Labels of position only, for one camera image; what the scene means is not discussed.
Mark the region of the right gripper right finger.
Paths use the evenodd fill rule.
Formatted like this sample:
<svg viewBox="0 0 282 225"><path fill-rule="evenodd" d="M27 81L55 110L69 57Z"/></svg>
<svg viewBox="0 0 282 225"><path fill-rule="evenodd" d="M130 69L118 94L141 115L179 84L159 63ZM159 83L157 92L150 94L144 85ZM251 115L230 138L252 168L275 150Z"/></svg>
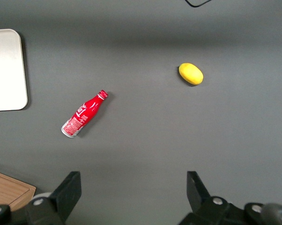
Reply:
<svg viewBox="0 0 282 225"><path fill-rule="evenodd" d="M192 212L181 225L220 225L227 216L230 205L221 197L211 196L195 171L187 172L186 194Z"/></svg>

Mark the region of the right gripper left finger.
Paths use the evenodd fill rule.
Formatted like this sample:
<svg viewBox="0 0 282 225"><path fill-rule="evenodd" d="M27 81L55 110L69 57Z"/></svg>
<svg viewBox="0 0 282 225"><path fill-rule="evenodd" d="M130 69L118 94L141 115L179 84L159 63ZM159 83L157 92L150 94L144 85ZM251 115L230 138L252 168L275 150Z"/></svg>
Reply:
<svg viewBox="0 0 282 225"><path fill-rule="evenodd" d="M64 225L81 194L81 173L70 172L53 192L34 197L25 207L27 224Z"/></svg>

